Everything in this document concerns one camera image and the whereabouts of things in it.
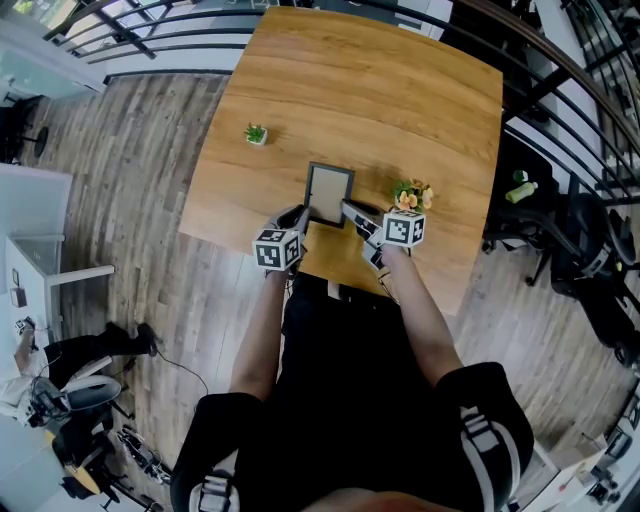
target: person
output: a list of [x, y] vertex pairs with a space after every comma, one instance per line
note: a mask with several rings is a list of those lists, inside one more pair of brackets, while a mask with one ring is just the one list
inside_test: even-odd
[[106, 356], [155, 356], [155, 335], [148, 324], [140, 324], [138, 336], [129, 338], [124, 329], [112, 322], [98, 336], [80, 336], [48, 344], [46, 330], [32, 325], [21, 335], [13, 361], [5, 361], [0, 374], [0, 414], [16, 418], [23, 425], [28, 421], [33, 379], [48, 378], [58, 389], [64, 388], [83, 366]]
[[298, 273], [282, 327], [287, 275], [267, 275], [229, 392], [197, 405], [172, 477], [177, 512], [199, 510], [206, 475], [236, 450], [242, 512], [486, 510], [461, 443], [460, 411], [474, 407], [508, 430], [524, 472], [533, 434], [502, 366], [465, 367], [409, 255], [383, 245], [382, 262], [399, 307], [344, 286], [336, 300]]

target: orange flower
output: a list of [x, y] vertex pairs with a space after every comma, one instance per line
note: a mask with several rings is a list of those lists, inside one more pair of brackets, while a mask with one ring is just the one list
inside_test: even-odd
[[400, 197], [398, 197], [398, 201], [396, 202], [396, 206], [398, 208], [400, 208], [401, 210], [408, 210], [409, 209], [409, 202], [410, 202], [409, 196], [407, 195], [407, 192], [403, 190], [400, 193]]
[[431, 198], [433, 198], [433, 189], [429, 186], [422, 192], [422, 208], [428, 210], [431, 208]]
[[424, 188], [424, 183], [422, 183], [420, 180], [409, 180], [409, 182], [411, 183], [411, 186], [413, 188], [417, 188], [417, 189]]

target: black shirt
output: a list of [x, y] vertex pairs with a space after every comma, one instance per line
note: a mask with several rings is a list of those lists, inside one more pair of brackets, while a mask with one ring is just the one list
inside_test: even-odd
[[210, 395], [198, 404], [174, 470], [178, 512], [236, 449], [242, 512], [299, 511], [349, 487], [477, 510], [482, 499], [461, 447], [460, 406], [477, 406], [510, 431], [524, 471], [533, 435], [499, 364], [456, 370], [432, 388], [399, 308], [358, 292], [350, 298], [327, 297], [326, 281], [297, 280], [272, 396], [262, 403], [246, 394]]

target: metal railing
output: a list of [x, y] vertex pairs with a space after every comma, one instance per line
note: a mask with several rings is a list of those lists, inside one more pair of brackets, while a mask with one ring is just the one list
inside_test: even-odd
[[[598, 0], [572, 0], [565, 8], [580, 40], [591, 76], [601, 84], [636, 131], [640, 130], [640, 66], [611, 13], [611, 6]], [[637, 173], [640, 167], [637, 153], [628, 147], [624, 139], [620, 140], [615, 125], [607, 123], [606, 118], [603, 121], [604, 131], [613, 138], [618, 149], [613, 153], [605, 148], [604, 159], [613, 164], [618, 173], [622, 161], [629, 164], [633, 173]]]
[[[99, 17], [99, 22], [95, 23], [69, 37], [61, 37], [68, 33], [69, 29], [86, 16], [101, 12], [104, 7], [116, 0], [98, 0], [84, 9], [74, 14], [69, 20], [56, 27], [45, 36], [68, 52], [76, 55], [79, 59], [85, 60], [88, 64], [96, 64], [107, 60], [119, 59], [131, 55], [144, 54], [153, 59], [158, 52], [183, 51], [189, 49], [243, 49], [245, 44], [239, 43], [193, 43], [193, 44], [168, 44], [167, 46], [148, 46], [149, 42], [167, 40], [171, 42], [177, 37], [186, 36], [207, 36], [219, 34], [251, 34], [252, 28], [207, 28], [197, 30], [178, 30], [172, 33], [155, 34], [153, 29], [165, 23], [187, 21], [201, 18], [218, 18], [224, 16], [236, 17], [259, 17], [263, 15], [262, 10], [253, 9], [225, 9], [216, 11], [191, 12], [179, 16], [160, 16], [158, 19], [145, 20], [129, 27], [123, 24], [123, 19], [148, 12], [156, 7], [170, 8], [173, 1], [160, 0], [147, 6], [137, 5], [127, 12], [109, 17], [105, 20], [104, 15]], [[595, 9], [597, 0], [578, 0], [579, 7], [567, 6], [567, 9], [586, 9], [587, 5]], [[638, 137], [638, 105], [633, 103], [633, 117], [627, 118], [625, 110], [621, 108], [621, 103], [613, 97], [611, 88], [599, 85], [593, 78], [593, 74], [600, 72], [604, 77], [603, 70], [609, 70], [609, 66], [614, 59], [628, 52], [628, 42], [624, 36], [616, 32], [619, 39], [609, 36], [610, 41], [619, 41], [618, 44], [605, 44], [604, 39], [597, 39], [598, 49], [593, 53], [593, 58], [588, 59], [588, 65], [582, 69], [566, 53], [553, 44], [549, 39], [542, 36], [536, 28], [527, 24], [521, 17], [514, 14], [524, 13], [522, 5], [517, 5], [514, 12], [502, 9], [487, 0], [455, 0], [454, 11], [460, 9], [462, 17], [465, 12], [469, 18], [474, 20], [487, 20], [487, 25], [492, 28], [499, 27], [499, 37], [496, 37], [495, 30], [491, 33], [484, 33], [482, 30], [470, 28], [470, 26], [460, 23], [460, 13], [454, 12], [451, 20], [444, 21], [425, 13], [417, 12], [398, 5], [391, 5], [382, 0], [358, 0], [358, 4], [374, 8], [379, 11], [386, 11], [403, 15], [416, 23], [428, 23], [444, 30], [443, 42], [453, 46], [472, 46], [480, 52], [476, 55], [480, 59], [490, 61], [491, 65], [503, 71], [504, 99], [503, 99], [503, 127], [507, 133], [514, 134], [525, 143], [531, 145], [543, 156], [557, 165], [558, 168], [575, 176], [581, 185], [602, 200], [607, 206], [619, 204], [634, 204], [640, 202], [640, 194], [632, 192], [632, 188], [638, 187], [640, 192], [640, 179], [636, 175], [635, 166], [640, 162], [640, 139]], [[602, 20], [609, 19], [609, 15], [604, 10], [598, 10], [598, 15]], [[99, 34], [75, 43], [78, 36], [88, 34], [92, 30], [109, 27], [107, 34]], [[141, 29], [152, 29], [146, 35], [140, 35], [137, 31]], [[593, 30], [585, 27], [575, 30], [581, 34], [592, 33]], [[103, 44], [96, 49], [88, 49], [92, 43], [103, 40], [111, 41], [111, 44]], [[524, 52], [535, 52], [535, 54], [549, 62], [554, 71], [543, 75], [533, 69], [523, 56]], [[635, 56], [631, 66], [637, 74], [637, 61]], [[627, 88], [631, 88], [632, 77], [624, 74]], [[597, 106], [600, 122], [592, 119], [580, 108], [573, 98], [569, 98], [561, 88], [562, 84], [572, 80], [584, 94], [586, 94]], [[553, 108], [548, 106], [547, 98], [553, 97], [564, 108], [573, 113], [587, 128], [590, 134], [595, 134], [602, 146], [602, 150], [594, 147], [592, 143], [585, 140], [584, 130], [582, 134], [576, 129], [573, 122], [560, 115]], [[516, 130], [509, 123], [513, 119], [519, 119], [530, 129], [541, 136], [538, 140], [523, 134], [521, 130]], [[556, 125], [568, 135], [560, 140], [554, 134], [552, 127]]]
[[[188, 14], [178, 16], [167, 16], [173, 4], [178, 0], [159, 0], [157, 2], [148, 5], [139, 5], [135, 0], [129, 0], [130, 5], [135, 5], [131, 10], [122, 12], [116, 16], [109, 16], [103, 9], [108, 5], [118, 2], [119, 0], [98, 0], [95, 3], [90, 4], [84, 9], [80, 10], [62, 24], [55, 27], [48, 32], [44, 39], [52, 41], [57, 46], [62, 47], [67, 52], [76, 56], [79, 59], [86, 59], [87, 64], [96, 64], [98, 62], [105, 62], [108, 60], [118, 59], [122, 57], [129, 57], [132, 55], [143, 54], [150, 59], [155, 59], [157, 53], [166, 51], [180, 51], [180, 50], [196, 50], [196, 49], [232, 49], [243, 50], [246, 47], [244, 43], [190, 43], [190, 44], [172, 44], [167, 46], [149, 46], [151, 41], [159, 41], [162, 39], [171, 40], [182, 37], [190, 36], [209, 36], [209, 35], [231, 35], [231, 34], [247, 34], [253, 33], [252, 28], [206, 28], [197, 30], [177, 30], [175, 32], [168, 32], [163, 34], [154, 34], [154, 30], [166, 23], [178, 23], [181, 21], [189, 21], [195, 19], [206, 18], [223, 18], [223, 17], [260, 17], [264, 14], [263, 9], [225, 9], [215, 11], [199, 11], [191, 12]], [[123, 24], [123, 20], [130, 16], [145, 14], [151, 9], [157, 7], [165, 7], [163, 15], [159, 18], [152, 18], [146, 16], [143, 23], [126, 26]], [[100, 21], [85, 27], [70, 36], [66, 36], [68, 31], [79, 21], [87, 18], [88, 16], [95, 15]], [[84, 39], [81, 42], [76, 40], [82, 36], [91, 32], [97, 32], [103, 27], [108, 27], [110, 30], [107, 33], [98, 33], [97, 35]], [[149, 34], [145, 36], [139, 35], [137, 31], [141, 29], [150, 29]], [[94, 44], [102, 43], [98, 48], [93, 50], [86, 50], [85, 48]], [[134, 49], [126, 49], [126, 51], [111, 53], [104, 55], [105, 53], [112, 52], [118, 48], [124, 48], [126, 46], [133, 47]]]

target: wooden floor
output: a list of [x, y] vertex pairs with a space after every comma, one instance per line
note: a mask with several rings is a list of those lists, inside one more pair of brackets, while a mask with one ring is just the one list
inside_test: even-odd
[[[198, 372], [211, 392], [226, 389], [262, 282], [249, 257], [177, 233], [226, 81], [129, 77], [101, 96], [43, 101], [34, 131], [48, 126], [49, 144], [40, 159], [30, 148], [23, 158], [74, 176], [64, 265], [116, 266], [108, 279], [62, 288], [65, 335], [98, 333], [107, 319], [131, 332], [149, 322], [165, 356]], [[551, 290], [548, 274], [537, 288], [524, 284], [534, 266], [526, 251], [479, 251], [461, 312], [449, 322], [465, 363], [504, 365], [535, 435], [551, 448], [610, 428], [635, 378], [600, 345], [579, 305]], [[132, 423], [173, 465], [204, 387], [159, 357], [139, 358], [124, 380], [130, 390], [121, 402], [135, 410]], [[166, 488], [130, 463], [126, 472], [136, 493], [168, 505]], [[527, 482], [535, 480], [532, 465]]]

